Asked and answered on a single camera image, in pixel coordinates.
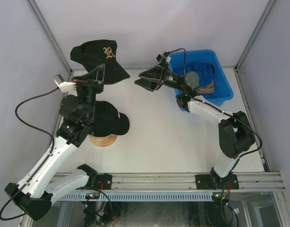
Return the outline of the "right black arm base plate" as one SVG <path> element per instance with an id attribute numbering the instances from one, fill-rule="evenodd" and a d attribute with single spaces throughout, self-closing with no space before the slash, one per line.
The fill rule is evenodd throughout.
<path id="1" fill-rule="evenodd" d="M 229 186 L 231 189 L 238 190 L 239 182 L 235 174 L 231 174 L 225 178 L 220 178 L 218 175 L 214 176 L 211 174 L 198 174 L 195 175 L 196 188 L 198 190 L 217 190 L 228 189 Z"/>

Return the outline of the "blue baseball cap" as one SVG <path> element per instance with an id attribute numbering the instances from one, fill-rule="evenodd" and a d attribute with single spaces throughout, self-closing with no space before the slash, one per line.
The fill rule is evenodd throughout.
<path id="1" fill-rule="evenodd" d="M 186 72 L 195 72 L 199 76 L 199 85 L 205 87 L 212 83 L 215 78 L 215 68 L 211 63 L 192 62 L 186 65 Z"/>

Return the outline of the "tan cap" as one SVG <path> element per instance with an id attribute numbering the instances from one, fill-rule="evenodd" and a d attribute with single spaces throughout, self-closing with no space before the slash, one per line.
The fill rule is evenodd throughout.
<path id="1" fill-rule="evenodd" d="M 200 94 L 212 94 L 214 92 L 214 82 L 212 81 L 207 86 L 199 87 L 197 92 Z"/>

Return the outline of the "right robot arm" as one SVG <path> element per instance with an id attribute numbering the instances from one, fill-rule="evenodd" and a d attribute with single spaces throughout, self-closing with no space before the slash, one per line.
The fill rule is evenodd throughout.
<path id="1" fill-rule="evenodd" d="M 169 69 L 169 58 L 166 55 L 160 55 L 157 59 L 158 64 L 139 73 L 134 83 L 151 92 L 159 90 L 161 86 L 179 90 L 180 93 L 176 95 L 179 108 L 218 126 L 222 154 L 207 176 L 208 182 L 204 188 L 223 188 L 240 158 L 248 153 L 255 142 L 255 131 L 250 127 L 247 115 L 242 111 L 233 113 L 222 110 L 205 99 L 198 92 L 200 77 L 197 72 L 179 75 Z"/>

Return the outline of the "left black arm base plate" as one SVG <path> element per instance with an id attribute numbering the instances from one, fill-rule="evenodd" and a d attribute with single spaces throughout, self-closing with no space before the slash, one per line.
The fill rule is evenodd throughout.
<path id="1" fill-rule="evenodd" d="M 97 190 L 110 190 L 112 186 L 111 174 L 96 174 L 90 180 L 89 188 Z"/>

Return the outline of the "wooden hat stand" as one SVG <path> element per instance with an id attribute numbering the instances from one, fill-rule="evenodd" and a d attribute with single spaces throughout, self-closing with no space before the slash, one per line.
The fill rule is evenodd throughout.
<path id="1" fill-rule="evenodd" d="M 107 137 L 95 137 L 90 136 L 90 141 L 101 148 L 108 147 L 112 145 L 117 140 L 117 135 L 109 135 Z"/>

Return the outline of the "black cap gold logo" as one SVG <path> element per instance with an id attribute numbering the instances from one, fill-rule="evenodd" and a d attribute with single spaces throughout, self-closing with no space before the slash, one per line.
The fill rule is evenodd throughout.
<path id="1" fill-rule="evenodd" d="M 117 62 L 117 47 L 115 40 L 88 41 L 73 47 L 70 59 L 83 65 L 87 72 L 105 64 L 104 84 L 113 85 L 130 78 L 130 75 Z"/>

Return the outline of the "black baseball cap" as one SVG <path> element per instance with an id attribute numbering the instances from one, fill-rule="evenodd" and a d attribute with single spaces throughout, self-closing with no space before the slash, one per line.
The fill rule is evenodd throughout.
<path id="1" fill-rule="evenodd" d="M 107 137 L 110 135 L 125 135 L 130 128 L 129 118 L 119 112 L 117 108 L 107 101 L 96 101 L 94 123 L 90 135 Z"/>

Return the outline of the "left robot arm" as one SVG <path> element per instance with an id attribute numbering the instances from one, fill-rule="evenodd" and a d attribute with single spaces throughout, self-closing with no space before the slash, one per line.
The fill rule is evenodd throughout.
<path id="1" fill-rule="evenodd" d="M 92 189 L 97 185 L 97 171 L 87 164 L 80 165 L 60 180 L 52 182 L 51 179 L 91 134 L 96 95 L 103 92 L 105 68 L 102 63 L 87 74 L 73 77 L 70 82 L 61 75 L 54 77 L 57 89 L 67 93 L 59 109 L 63 122 L 55 136 L 49 135 L 51 143 L 33 169 L 18 183 L 9 183 L 5 187 L 9 200 L 34 221 L 43 218 L 56 201 L 71 191 Z M 77 95 L 69 94 L 70 91 L 76 91 Z"/>

